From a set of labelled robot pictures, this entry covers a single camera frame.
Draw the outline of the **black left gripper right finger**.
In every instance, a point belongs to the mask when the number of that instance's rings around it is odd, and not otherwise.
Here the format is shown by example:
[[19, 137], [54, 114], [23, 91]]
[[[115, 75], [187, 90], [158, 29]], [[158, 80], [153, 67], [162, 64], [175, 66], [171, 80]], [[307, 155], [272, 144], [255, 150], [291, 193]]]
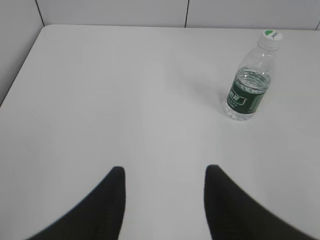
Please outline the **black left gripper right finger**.
[[204, 210], [213, 240], [312, 240], [238, 186], [219, 165], [206, 167]]

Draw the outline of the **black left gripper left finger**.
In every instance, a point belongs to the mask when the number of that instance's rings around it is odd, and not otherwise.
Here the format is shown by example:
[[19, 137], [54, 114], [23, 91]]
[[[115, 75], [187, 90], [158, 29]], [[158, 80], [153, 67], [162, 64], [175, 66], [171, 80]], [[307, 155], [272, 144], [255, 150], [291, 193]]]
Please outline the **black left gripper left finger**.
[[125, 170], [113, 167], [73, 209], [31, 240], [117, 240], [125, 214]]

